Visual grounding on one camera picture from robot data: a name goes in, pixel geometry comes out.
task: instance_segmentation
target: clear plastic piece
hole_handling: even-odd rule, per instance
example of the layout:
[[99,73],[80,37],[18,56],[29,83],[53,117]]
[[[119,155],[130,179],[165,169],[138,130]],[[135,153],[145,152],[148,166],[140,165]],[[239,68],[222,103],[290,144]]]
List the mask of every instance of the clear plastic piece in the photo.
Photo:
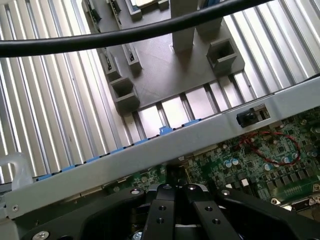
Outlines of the clear plastic piece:
[[28,160],[24,154],[16,152],[0,158],[0,166],[7,164],[13,164],[14,166],[15,175],[11,184],[13,191],[34,182]]

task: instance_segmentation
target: green circuit board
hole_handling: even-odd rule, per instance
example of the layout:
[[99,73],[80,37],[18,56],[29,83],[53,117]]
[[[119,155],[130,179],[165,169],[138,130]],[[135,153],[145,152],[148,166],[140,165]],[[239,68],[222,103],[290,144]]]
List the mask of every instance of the green circuit board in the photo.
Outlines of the green circuit board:
[[[319,123],[320,107],[317,107],[259,129],[289,135],[298,143],[301,160],[293,165],[267,163],[248,146],[237,147],[244,136],[185,156],[181,164],[190,183],[214,186],[216,189],[228,186],[266,201],[277,198],[287,202],[312,193],[313,185],[320,183],[320,133],[311,131],[315,126],[319,127]],[[286,137],[259,134],[250,140],[264,156],[278,163],[289,163],[296,157],[297,148]],[[148,189],[152,184],[165,181],[166,166],[163,164],[120,179],[107,189],[111,193],[127,187]]]

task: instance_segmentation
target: computer motherboard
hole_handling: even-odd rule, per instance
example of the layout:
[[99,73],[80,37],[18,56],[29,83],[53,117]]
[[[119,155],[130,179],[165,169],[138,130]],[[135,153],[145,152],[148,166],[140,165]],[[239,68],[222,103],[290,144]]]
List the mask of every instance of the computer motherboard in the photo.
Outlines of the computer motherboard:
[[[320,107],[317,107],[183,156],[179,165],[189,183],[203,184],[211,191],[227,187],[276,205],[303,198],[316,204],[320,197],[310,196],[320,190],[319,155]],[[111,193],[131,186],[148,189],[165,181],[163,164],[121,179],[107,189]]]

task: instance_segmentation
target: metal slotted panel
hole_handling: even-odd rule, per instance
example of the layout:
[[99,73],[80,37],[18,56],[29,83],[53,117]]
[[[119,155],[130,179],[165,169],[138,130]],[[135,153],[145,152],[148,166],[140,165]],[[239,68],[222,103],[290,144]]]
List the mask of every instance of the metal slotted panel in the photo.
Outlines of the metal slotted panel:
[[[153,137],[162,126],[176,128],[300,83],[320,70],[319,16],[320,0],[271,1],[226,16],[244,71],[124,117],[96,50],[2,58],[0,156],[24,152],[35,176],[56,172]],[[88,33],[81,0],[12,0],[0,6],[2,40]],[[2,167],[1,182],[13,174]]]

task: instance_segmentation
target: red wire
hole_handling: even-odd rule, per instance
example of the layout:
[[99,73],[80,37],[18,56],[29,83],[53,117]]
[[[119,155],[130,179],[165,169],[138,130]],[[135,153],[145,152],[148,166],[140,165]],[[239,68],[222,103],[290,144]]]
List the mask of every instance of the red wire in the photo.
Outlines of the red wire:
[[[292,162],[277,162],[275,160],[272,160],[270,158],[267,158],[266,156],[264,156],[261,151],[259,150],[259,148],[255,147],[253,145],[253,143],[250,141],[251,138],[257,136],[257,135],[276,135],[276,136],[282,136],[285,137],[289,140],[291,140],[293,142],[293,144],[295,145],[295,148],[297,150],[297,157],[292,161]],[[284,166],[284,165],[293,165],[295,164],[297,161],[299,161],[301,159],[301,149],[300,146],[298,144],[298,142],[290,135],[286,135],[284,133],[281,132],[270,132],[270,131],[262,131],[262,132],[255,132],[252,133],[250,135],[247,135],[246,137],[244,137],[238,144],[237,148],[240,148],[242,144],[247,144],[250,146],[251,150],[254,151],[259,157],[261,157],[264,161],[270,163],[270,164],[276,164],[279,166]]]

